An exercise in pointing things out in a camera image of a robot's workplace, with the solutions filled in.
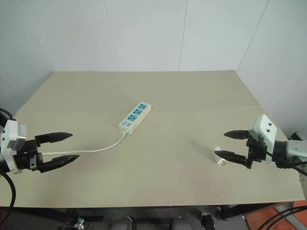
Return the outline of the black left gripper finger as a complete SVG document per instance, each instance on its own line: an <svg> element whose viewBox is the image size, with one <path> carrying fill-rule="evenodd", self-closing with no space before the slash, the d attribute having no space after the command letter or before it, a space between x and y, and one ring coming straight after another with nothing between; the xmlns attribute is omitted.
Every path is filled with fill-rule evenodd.
<svg viewBox="0 0 307 230"><path fill-rule="evenodd" d="M54 143L54 142L65 140L72 136L73 134L66 133L66 132L48 133L48 134L35 136L35 141L37 144Z"/></svg>
<svg viewBox="0 0 307 230"><path fill-rule="evenodd" d="M74 160L76 160L80 155L65 155L53 158L51 161L43 162L40 166L38 166L38 170L41 173L49 172L51 170L55 170L61 168Z"/></svg>

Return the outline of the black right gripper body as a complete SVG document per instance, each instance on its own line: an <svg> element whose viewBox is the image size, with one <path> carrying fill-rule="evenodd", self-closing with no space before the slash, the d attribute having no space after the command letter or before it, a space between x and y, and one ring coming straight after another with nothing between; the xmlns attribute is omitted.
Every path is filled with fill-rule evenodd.
<svg viewBox="0 0 307 230"><path fill-rule="evenodd" d="M248 147L248 156L245 161L245 166L248 169L252 168L253 162L266 161L267 146L264 143L264 138L261 135L253 137L251 134L248 137L246 146Z"/></svg>

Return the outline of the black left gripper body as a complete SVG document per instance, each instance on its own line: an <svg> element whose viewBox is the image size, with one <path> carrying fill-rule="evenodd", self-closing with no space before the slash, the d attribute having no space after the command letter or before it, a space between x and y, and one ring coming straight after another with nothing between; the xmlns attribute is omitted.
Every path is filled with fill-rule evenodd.
<svg viewBox="0 0 307 230"><path fill-rule="evenodd" d="M24 143L21 150L14 156L18 169L29 169L32 171L43 171L43 156L38 152L36 140L28 140Z"/></svg>

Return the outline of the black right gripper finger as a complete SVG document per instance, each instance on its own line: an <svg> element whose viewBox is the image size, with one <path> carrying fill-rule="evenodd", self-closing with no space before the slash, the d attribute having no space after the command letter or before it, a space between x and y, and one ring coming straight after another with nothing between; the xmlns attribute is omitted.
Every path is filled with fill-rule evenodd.
<svg viewBox="0 0 307 230"><path fill-rule="evenodd" d="M232 130L224 133L224 136L233 139L248 139L249 131L248 130Z"/></svg>
<svg viewBox="0 0 307 230"><path fill-rule="evenodd" d="M226 150L215 150L214 153L217 156L225 159L226 161L230 161L230 162L241 164L241 165L246 164L246 157L235 154L234 152L226 151Z"/></svg>

